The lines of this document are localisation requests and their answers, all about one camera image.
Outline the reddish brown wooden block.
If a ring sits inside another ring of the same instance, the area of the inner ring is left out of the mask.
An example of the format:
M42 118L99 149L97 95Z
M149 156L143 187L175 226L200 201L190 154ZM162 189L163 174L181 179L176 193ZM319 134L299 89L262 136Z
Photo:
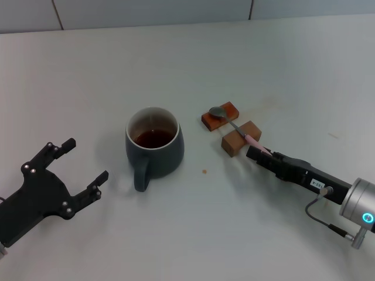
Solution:
M239 117L239 111L238 109L231 103L227 102L223 104L221 107L223 107L226 111L227 116L231 121L237 119ZM214 131L223 125L227 124L227 120L223 117L215 117L209 112L204 113L201 116L201 121L203 125L210 131Z

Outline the dark grey ceramic mug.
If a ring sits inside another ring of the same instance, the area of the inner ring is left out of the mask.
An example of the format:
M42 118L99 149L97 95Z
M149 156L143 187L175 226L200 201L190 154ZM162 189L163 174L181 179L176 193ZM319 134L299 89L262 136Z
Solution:
M154 149L143 148L134 142L140 134L152 129L162 129L175 136L167 145ZM165 177L176 170L185 152L180 123L170 111L160 107L143 108L129 120L125 129L125 147L138 192L145 192L150 180Z

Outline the pink handled metal spoon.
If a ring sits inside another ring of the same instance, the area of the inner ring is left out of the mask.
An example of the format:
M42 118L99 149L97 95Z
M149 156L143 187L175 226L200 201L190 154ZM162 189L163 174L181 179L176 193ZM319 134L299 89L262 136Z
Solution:
M226 110L223 107L212 107L209 109L209 114L216 118L224 118L247 141L250 146L254 146L263 153L267 153L268 155L272 156L272 154L266 150L265 147L260 145L253 137L244 133L235 123L233 123L227 116Z

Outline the dark brown tea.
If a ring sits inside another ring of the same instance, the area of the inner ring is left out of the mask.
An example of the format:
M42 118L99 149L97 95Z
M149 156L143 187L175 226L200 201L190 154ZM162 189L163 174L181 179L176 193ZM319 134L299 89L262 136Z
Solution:
M140 134L134 142L143 148L154 149L167 145L173 140L174 136L174 134L162 129L152 129Z

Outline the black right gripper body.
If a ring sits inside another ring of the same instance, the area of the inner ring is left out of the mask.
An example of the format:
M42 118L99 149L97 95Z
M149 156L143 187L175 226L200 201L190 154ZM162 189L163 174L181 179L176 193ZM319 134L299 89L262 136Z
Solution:
M300 185L316 194L323 188L331 187L332 192L325 197L338 205L342 205L352 186L351 184L314 168L304 160L287 159L285 162L288 164L286 181Z

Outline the light brown arched wooden block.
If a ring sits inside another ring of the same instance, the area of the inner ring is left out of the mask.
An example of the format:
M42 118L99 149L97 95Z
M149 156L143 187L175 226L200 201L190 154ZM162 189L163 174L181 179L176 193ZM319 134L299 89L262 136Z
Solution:
M256 141L260 140L262 131L252 121L244 123L240 129ZM248 142L236 130L228 133L221 140L221 147L230 157L237 156L245 146L248 146Z

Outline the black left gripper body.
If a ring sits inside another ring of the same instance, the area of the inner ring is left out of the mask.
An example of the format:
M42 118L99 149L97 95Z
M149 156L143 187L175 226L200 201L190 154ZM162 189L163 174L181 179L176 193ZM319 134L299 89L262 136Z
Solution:
M21 167L23 185L0 203L0 245L12 246L49 216L69 220L101 198L100 189L87 188L71 196L65 184L47 167L54 159L54 147L47 143Z

